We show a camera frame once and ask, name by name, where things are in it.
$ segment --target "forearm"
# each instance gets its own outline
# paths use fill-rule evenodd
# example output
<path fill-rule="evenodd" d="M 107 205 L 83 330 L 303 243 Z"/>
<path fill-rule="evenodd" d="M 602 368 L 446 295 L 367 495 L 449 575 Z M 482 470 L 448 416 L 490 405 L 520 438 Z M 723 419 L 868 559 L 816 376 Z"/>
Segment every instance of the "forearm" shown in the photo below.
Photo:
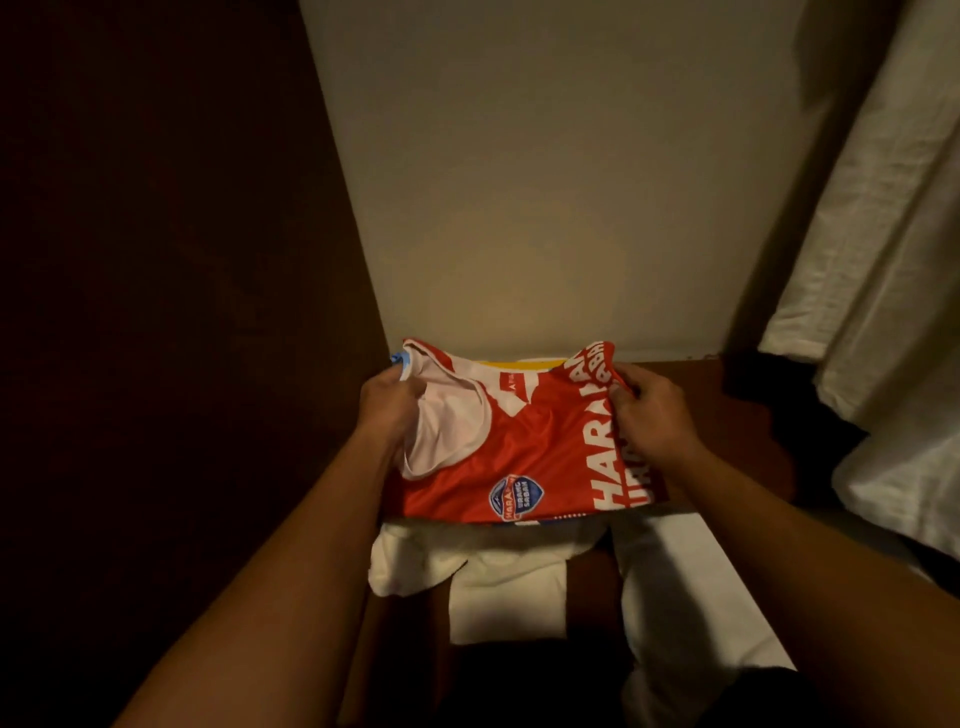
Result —
<path fill-rule="evenodd" d="M 339 704 L 391 451 L 358 430 L 119 725 L 318 725 Z"/>
<path fill-rule="evenodd" d="M 960 602 L 781 501 L 701 447 L 668 475 L 797 666 L 856 722 L 954 724 Z"/>

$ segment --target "white fabric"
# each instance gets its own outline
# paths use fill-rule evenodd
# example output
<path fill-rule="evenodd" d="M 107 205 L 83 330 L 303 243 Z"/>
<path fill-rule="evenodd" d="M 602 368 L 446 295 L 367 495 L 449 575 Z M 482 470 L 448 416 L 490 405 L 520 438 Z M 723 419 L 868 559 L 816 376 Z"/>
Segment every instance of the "white fabric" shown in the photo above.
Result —
<path fill-rule="evenodd" d="M 699 514 L 654 508 L 612 520 L 623 626 L 638 662 L 625 713 L 644 728 L 691 726 L 741 667 L 793 663 Z"/>
<path fill-rule="evenodd" d="M 818 205 L 762 351 L 820 363 L 870 437 L 853 512 L 960 557 L 960 3 L 917 0 Z"/>
<path fill-rule="evenodd" d="M 417 480 L 473 454 L 490 434 L 492 414 L 475 378 L 457 376 L 415 344 L 403 348 L 410 365 L 401 378 L 418 376 L 426 382 L 417 430 L 407 438 L 402 466 L 403 477 Z"/>
<path fill-rule="evenodd" d="M 384 523 L 371 549 L 376 595 L 407 596 L 454 574 L 454 644 L 566 636 L 566 561 L 603 536 L 603 517 L 544 525 Z"/>

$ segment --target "yellow fabric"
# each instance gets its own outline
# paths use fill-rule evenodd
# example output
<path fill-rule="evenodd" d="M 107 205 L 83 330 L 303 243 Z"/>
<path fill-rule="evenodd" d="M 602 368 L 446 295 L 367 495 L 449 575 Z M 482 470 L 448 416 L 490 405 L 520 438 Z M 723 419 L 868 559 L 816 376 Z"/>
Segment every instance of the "yellow fabric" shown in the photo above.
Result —
<path fill-rule="evenodd" d="M 521 369 L 527 372 L 545 372 L 548 369 L 559 367 L 565 359 L 548 359 L 546 361 L 481 361 L 489 367 L 497 369 Z"/>

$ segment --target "hand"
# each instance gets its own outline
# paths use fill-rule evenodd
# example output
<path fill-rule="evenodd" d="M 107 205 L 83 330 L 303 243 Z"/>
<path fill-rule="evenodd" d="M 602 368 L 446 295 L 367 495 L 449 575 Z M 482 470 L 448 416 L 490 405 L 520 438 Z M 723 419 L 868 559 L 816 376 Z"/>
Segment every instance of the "hand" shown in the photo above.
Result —
<path fill-rule="evenodd" d="M 614 362 L 613 368 L 639 392 L 615 382 L 610 399 L 620 433 L 647 462 L 667 472 L 702 447 L 683 389 L 636 364 Z"/>
<path fill-rule="evenodd" d="M 402 367 L 395 364 L 364 382 L 360 389 L 360 416 L 357 430 L 373 432 L 385 438 L 392 449 L 417 422 L 417 400 L 426 391 L 426 382 L 418 376 L 400 381 Z"/>

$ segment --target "sports jersey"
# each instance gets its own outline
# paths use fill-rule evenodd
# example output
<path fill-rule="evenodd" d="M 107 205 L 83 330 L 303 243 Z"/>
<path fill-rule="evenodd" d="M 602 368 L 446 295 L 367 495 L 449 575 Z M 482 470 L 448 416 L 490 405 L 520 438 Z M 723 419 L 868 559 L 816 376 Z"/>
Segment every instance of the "sports jersey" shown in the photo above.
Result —
<path fill-rule="evenodd" d="M 406 339 L 401 378 L 426 381 L 416 431 L 383 499 L 388 518 L 541 522 L 666 499 L 618 436 L 608 388 L 628 385 L 613 344 L 548 371 L 501 369 Z"/>

